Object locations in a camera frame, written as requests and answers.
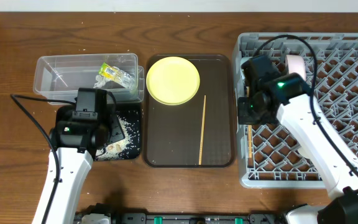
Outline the pile of rice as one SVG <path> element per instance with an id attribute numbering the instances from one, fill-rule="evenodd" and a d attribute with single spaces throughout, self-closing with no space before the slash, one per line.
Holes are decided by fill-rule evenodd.
<path id="1" fill-rule="evenodd" d="M 120 114 L 117 117 L 124 131 L 125 139 L 97 150 L 96 161 L 135 159 L 140 154 L 140 118 L 136 114 Z"/>

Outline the white bowl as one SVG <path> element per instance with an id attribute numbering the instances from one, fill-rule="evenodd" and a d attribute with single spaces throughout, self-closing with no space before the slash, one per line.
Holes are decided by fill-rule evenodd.
<path id="1" fill-rule="evenodd" d="M 297 73 L 306 80 L 306 68 L 303 57 L 298 55 L 287 55 L 285 57 L 285 65 L 289 73 Z"/>

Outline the wooden chopstick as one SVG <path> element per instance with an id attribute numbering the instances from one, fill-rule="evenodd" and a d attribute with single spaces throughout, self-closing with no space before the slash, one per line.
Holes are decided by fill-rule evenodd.
<path id="1" fill-rule="evenodd" d="M 204 95 L 204 98 L 203 98 L 203 112 L 202 112 L 201 134 L 200 134 L 200 149 L 199 149 L 199 159 L 198 159 L 199 166 L 202 164 L 202 156 L 203 156 L 205 114 L 206 114 L 206 95 Z"/>
<path id="2" fill-rule="evenodd" d="M 247 87 L 246 96 L 249 97 L 249 90 L 250 88 Z M 247 125 L 247 142 L 248 142 L 248 158 L 253 158 L 252 152 L 252 125 Z"/>

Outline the green snack wrapper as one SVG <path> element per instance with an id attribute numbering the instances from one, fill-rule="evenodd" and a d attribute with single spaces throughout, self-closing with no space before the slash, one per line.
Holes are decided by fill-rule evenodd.
<path id="1" fill-rule="evenodd" d="M 118 67 L 110 66 L 107 63 L 102 64 L 95 80 L 96 83 L 94 84 L 94 88 L 102 88 L 108 82 L 117 83 L 127 89 L 135 87 L 135 78 L 132 75 Z"/>

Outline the yellow plate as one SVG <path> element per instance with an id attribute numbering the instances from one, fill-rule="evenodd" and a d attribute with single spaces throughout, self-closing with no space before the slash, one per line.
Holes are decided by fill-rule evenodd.
<path id="1" fill-rule="evenodd" d="M 181 105 L 190 101 L 200 87 L 200 74 L 189 60 L 165 57 L 147 72 L 146 85 L 153 99 L 164 105 Z"/>

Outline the light blue bowl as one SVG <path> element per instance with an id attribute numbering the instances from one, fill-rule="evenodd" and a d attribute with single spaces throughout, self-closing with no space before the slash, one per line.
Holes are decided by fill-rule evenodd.
<path id="1" fill-rule="evenodd" d="M 249 60 L 252 57 L 242 57 L 241 58 L 241 62 L 240 62 L 240 66 L 241 66 L 241 77 L 244 81 L 248 80 L 247 74 L 248 74 L 248 69 L 250 67 L 250 63 Z"/>

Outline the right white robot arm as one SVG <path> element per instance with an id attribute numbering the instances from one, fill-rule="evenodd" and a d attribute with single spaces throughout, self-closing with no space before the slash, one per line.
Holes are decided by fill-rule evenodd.
<path id="1" fill-rule="evenodd" d="M 305 63 L 286 59 L 281 74 L 265 55 L 242 59 L 245 96 L 237 101 L 239 124 L 280 123 L 301 146 L 321 176 L 331 202 L 300 205 L 283 215 L 286 223 L 358 223 L 358 157 L 325 117 L 306 83 Z"/>

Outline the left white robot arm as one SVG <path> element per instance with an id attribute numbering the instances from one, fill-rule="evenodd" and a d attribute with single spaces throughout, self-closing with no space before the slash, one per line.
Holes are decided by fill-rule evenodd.
<path id="1" fill-rule="evenodd" d="M 35 124 L 50 147 L 48 173 L 33 223 L 72 223 L 85 182 L 98 150 L 112 142 L 119 121 L 112 92 L 79 88 L 75 101 L 64 101 L 58 109 L 55 126 L 46 132 L 20 104 L 12 100 Z"/>

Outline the black waste tray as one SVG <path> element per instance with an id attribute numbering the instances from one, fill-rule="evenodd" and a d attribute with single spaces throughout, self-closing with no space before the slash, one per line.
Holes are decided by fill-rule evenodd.
<path id="1" fill-rule="evenodd" d="M 118 104 L 109 140 L 96 151 L 94 161 L 117 161 L 138 157 L 142 145 L 141 126 L 139 103 Z"/>

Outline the grey dishwasher rack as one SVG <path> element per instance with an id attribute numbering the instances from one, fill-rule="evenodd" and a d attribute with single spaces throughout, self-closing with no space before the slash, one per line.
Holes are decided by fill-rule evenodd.
<path id="1" fill-rule="evenodd" d="M 300 55 L 306 79 L 316 80 L 315 96 L 325 117 L 358 157 L 358 33 L 243 33 L 232 54 L 234 92 L 245 96 L 241 58 L 255 50 L 268 55 L 279 71 L 288 54 Z M 279 124 L 252 127 L 253 158 L 248 158 L 247 126 L 236 131 L 239 180 L 246 188 L 321 189 L 323 182 L 311 161 L 300 154 L 300 145 Z"/>

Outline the brown serving tray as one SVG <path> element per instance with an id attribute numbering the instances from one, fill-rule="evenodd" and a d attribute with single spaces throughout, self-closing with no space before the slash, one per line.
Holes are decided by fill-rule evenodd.
<path id="1" fill-rule="evenodd" d="M 201 83 L 188 102 L 168 106 L 149 95 L 144 159 L 152 167 L 226 167 L 235 158 L 233 87 L 229 59 L 220 54 L 185 55 Z M 206 114 L 202 164 L 198 165 L 203 98 Z"/>

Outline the clear plastic bin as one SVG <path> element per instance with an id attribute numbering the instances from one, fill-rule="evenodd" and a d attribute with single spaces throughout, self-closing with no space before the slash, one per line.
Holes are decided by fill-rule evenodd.
<path id="1" fill-rule="evenodd" d="M 103 64 L 128 73 L 133 82 L 122 86 L 99 75 Z M 43 56 L 37 61 L 33 91 L 47 99 L 74 101 L 79 88 L 100 88 L 113 93 L 118 103 L 144 99 L 144 69 L 133 53 Z"/>

